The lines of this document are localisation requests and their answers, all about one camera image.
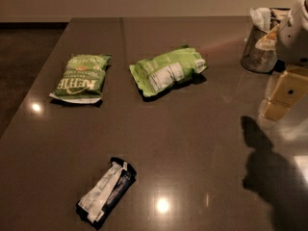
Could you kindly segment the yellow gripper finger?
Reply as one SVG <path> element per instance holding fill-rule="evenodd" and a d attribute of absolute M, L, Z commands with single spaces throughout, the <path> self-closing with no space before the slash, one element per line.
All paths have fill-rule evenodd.
<path fill-rule="evenodd" d="M 307 67 L 288 64 L 282 73 L 274 71 L 259 107 L 259 124 L 264 128 L 273 127 L 307 93 Z"/>

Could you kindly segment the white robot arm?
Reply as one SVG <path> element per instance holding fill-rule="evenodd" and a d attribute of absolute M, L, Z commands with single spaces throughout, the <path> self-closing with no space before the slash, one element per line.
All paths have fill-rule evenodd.
<path fill-rule="evenodd" d="M 269 78 L 260 115 L 271 121 L 283 118 L 308 93 L 308 0 L 297 0 L 281 22 L 260 38 L 255 46 L 274 50 L 285 64 Z"/>

